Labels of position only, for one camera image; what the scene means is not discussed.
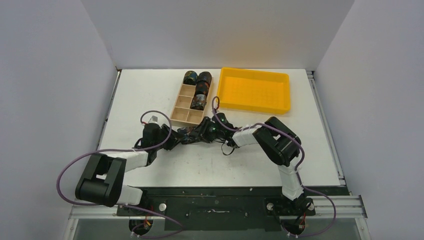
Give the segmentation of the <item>wooden compartment box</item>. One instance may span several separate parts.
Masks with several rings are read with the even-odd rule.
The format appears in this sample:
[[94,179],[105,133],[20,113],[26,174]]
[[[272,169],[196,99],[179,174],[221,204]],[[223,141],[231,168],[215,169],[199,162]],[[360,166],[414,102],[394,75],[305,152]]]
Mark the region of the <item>wooden compartment box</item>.
[[214,78],[212,77],[209,93],[206,97],[206,104],[203,110],[192,109],[191,103],[195,96],[196,87],[182,83],[171,111],[170,120],[178,127],[196,126],[207,116],[207,111],[211,107],[213,98]]

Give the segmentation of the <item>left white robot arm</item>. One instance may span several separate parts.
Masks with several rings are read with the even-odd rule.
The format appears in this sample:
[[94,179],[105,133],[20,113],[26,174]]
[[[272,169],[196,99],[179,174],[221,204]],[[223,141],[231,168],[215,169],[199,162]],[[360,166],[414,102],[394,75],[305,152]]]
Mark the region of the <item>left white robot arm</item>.
[[75,197],[106,207],[129,205],[136,215],[144,215],[149,210],[149,201],[143,198],[140,188],[124,184],[124,175],[151,165],[159,150],[172,150],[183,137],[166,124],[145,124],[142,137],[131,151],[94,153],[89,157],[75,188]]

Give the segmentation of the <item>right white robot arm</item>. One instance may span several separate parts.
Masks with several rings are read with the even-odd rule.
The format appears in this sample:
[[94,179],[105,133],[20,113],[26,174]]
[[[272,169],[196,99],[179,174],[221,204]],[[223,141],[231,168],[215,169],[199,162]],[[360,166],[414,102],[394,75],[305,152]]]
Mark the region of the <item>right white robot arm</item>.
[[279,167],[281,192],[285,197],[282,207],[290,215],[303,207],[300,196],[304,193],[302,183],[297,177],[297,167],[293,163],[303,150],[301,139],[277,117],[271,116],[265,122],[236,127],[229,123],[224,113],[205,117],[191,130],[189,138],[195,142],[211,143],[220,141],[233,149],[259,145],[271,162]]

